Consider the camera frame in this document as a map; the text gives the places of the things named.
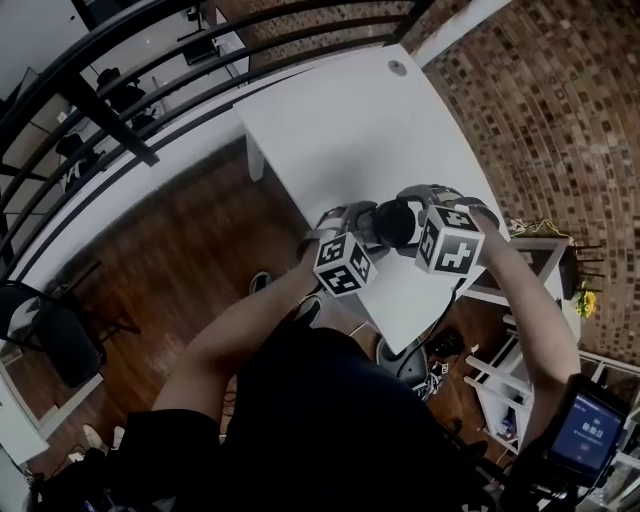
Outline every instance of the black round object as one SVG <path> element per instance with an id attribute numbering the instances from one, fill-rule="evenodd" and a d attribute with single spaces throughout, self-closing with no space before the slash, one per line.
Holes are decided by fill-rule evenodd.
<path id="1" fill-rule="evenodd" d="M 416 218 L 406 201 L 392 199 L 373 212 L 373 230 L 383 245 L 399 247 L 413 238 Z"/>

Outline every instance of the black chair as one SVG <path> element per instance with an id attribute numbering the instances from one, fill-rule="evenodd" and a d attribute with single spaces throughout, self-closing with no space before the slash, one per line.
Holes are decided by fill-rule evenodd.
<path id="1" fill-rule="evenodd" d="M 106 339 L 120 330 L 140 334 L 140 329 L 135 326 L 106 320 L 80 309 L 71 292 L 81 281 L 65 290 L 59 298 L 50 297 L 24 283 L 0 283 L 0 337 L 20 347 L 44 352 L 62 381 L 70 388 L 89 380 L 106 363 L 106 352 L 102 345 Z M 34 306 L 38 310 L 28 325 L 27 333 L 21 339 L 10 337 L 9 327 L 14 313 L 33 299 L 36 300 L 28 310 L 34 311 Z M 92 321 L 110 327 L 106 336 L 98 338 Z M 34 337 L 39 344 L 32 341 Z"/>

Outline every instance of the white cube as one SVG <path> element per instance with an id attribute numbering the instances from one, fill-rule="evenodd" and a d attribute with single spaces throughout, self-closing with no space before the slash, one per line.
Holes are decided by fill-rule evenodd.
<path id="1" fill-rule="evenodd" d="M 415 264 L 430 274 L 464 277 L 482 248 L 484 233 L 466 212 L 429 206 Z"/>
<path id="2" fill-rule="evenodd" d="M 313 272 L 334 297 L 359 292 L 378 274 L 353 233 L 322 242 Z"/>

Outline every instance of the wooden floor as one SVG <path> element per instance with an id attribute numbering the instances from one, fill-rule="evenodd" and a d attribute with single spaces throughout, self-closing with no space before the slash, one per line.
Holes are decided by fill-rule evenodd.
<path id="1" fill-rule="evenodd" d="M 29 463 L 31 470 L 49 475 L 75 444 L 86 445 L 83 424 L 110 440 L 113 427 L 124 426 L 129 412 L 149 409 L 190 340 L 246 295 L 256 271 L 278 276 L 295 265 L 295 247 L 305 229 L 272 173 L 259 184 L 251 182 L 244 144 L 235 143 L 184 173 L 92 243 L 61 279 L 99 260 L 102 265 L 78 288 L 78 298 L 103 316 L 133 321 L 142 334 L 119 333 L 105 344 L 104 383 L 53 434 L 51 448 Z M 497 306 L 462 299 L 445 325 L 455 326 L 467 347 L 479 343 L 480 357 L 488 358 L 503 341 L 501 316 Z M 338 324 L 349 328 L 358 321 Z M 369 353 L 372 340 L 372 333 L 360 333 Z M 9 366 L 9 373 L 38 417 L 71 395 L 40 354 L 27 353 Z M 461 380 L 469 373 L 461 359 L 429 407 L 449 426 L 462 419 L 463 437 L 476 441 L 486 436 L 475 393 Z M 490 458 L 496 460 L 503 451 L 492 442 Z"/>

